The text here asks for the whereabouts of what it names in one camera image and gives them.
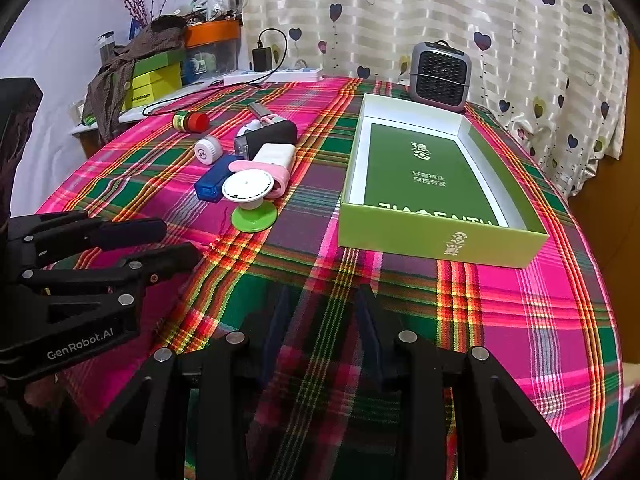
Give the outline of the red cap brown bottle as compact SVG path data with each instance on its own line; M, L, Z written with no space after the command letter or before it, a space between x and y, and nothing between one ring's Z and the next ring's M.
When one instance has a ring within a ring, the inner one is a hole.
M206 113L180 110L172 116L171 125L177 131L203 133L209 128L210 122Z

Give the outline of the yellow box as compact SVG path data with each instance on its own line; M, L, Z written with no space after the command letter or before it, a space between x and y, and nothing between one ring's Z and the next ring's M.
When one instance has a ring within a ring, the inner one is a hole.
M132 78L122 111L149 105L182 88L181 64L175 63Z

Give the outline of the brown cloth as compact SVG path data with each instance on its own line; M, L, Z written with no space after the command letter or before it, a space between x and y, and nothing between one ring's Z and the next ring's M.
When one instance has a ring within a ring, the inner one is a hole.
M98 127L99 147L118 136L119 114L127 89L134 76L134 64L168 50L182 49L186 19L178 15L161 15L146 26L125 47L115 50L89 82L84 117L92 115Z

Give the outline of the white power strip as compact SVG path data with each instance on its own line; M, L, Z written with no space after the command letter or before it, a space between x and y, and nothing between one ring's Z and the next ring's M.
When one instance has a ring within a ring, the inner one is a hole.
M276 82L318 82L323 79L321 68L284 68L272 72L254 72L254 70L237 70L224 76L225 86L232 84L275 84Z

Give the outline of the heart pattern curtain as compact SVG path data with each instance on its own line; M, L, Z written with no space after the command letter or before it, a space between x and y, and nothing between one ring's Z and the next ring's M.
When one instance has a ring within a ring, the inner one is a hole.
M629 34L608 0L242 0L288 65L404 84L413 48L472 63L468 98L496 116L564 196L623 151Z

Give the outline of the white panda gadget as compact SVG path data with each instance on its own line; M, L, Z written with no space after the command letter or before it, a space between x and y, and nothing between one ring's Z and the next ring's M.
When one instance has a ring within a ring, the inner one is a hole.
M262 128L264 125L262 124L262 122L259 119L253 119L251 122L248 122L246 125L242 126L241 128L239 128L238 133L236 134L237 136L244 136L244 134L247 134L250 131L256 131L260 128Z

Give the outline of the small white round jar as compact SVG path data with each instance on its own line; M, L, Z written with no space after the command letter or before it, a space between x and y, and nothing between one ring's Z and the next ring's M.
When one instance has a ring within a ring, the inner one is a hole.
M196 159L205 166L212 166L223 154L224 149L214 136L204 136L194 145Z

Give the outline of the pink clip gadget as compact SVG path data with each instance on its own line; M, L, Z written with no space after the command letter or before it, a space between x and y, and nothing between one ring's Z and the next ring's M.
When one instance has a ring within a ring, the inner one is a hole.
M278 114L269 114L259 118L259 121L264 127L268 127L276 124L277 122L283 122L284 118Z

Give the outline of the white disc green base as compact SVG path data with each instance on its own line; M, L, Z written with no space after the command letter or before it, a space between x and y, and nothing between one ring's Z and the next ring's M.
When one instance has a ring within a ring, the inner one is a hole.
M261 169L241 170L224 181L222 195L236 205L231 214L231 223L235 229L244 233L257 233L265 231L276 222L277 208L266 200L273 185L272 175Z

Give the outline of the white usb charger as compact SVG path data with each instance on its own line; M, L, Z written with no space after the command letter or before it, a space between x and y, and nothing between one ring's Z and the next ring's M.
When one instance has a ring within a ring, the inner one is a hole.
M253 158L253 162L282 166L291 170L295 162L296 147L294 144L265 143L262 144Z

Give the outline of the plaid tablecloth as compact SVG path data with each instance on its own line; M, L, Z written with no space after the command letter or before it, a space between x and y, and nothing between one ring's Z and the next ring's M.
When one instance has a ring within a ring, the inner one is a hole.
M167 116L146 118L84 162L44 202L113 220L158 217L170 244L203 252L186 284L146 293L140 337L66 370L64 384L95 420L148 354L204 348L238 328L273 282L296 311L273 382L250 426L258 474L273 479L372 476L395 448L398 405L372 390L352 300L369 284L382 305L421 336L452 350L482 344L544 415L584 477L613 455L623 407L614 313L588 242L565 200L482 110L472 118L532 202L548 240L523 269L385 255L337 244L343 188L362 98L400 98L397 84L328 78L316 84L236 87L189 100L230 148L259 101L296 123L292 182L278 220L263 233L232 228L231 206L201 202L204 167L195 136Z

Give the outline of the blue usb stick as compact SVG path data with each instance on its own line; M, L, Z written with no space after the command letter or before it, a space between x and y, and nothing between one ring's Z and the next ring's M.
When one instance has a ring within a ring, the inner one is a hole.
M224 181L232 175L229 165L240 156L233 154L222 155L216 160L209 170L206 171L194 184L194 190L199 200L209 203L218 203L224 197L222 195L222 185Z

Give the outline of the black power adapter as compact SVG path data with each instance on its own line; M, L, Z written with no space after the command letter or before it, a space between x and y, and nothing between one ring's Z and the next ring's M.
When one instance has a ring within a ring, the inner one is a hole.
M273 69L273 55L270 47L256 47L252 51L253 68L256 73L270 72Z

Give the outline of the green cardboard box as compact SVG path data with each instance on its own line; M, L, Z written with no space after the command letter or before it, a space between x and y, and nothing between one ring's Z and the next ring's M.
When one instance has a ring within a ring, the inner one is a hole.
M521 269L547 240L478 120L363 97L340 200L340 246Z

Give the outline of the green box lid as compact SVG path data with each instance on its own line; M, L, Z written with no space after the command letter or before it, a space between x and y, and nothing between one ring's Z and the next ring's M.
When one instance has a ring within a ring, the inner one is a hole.
M155 53L134 63L133 77L160 70L172 64L180 64L186 58L186 50L175 49Z

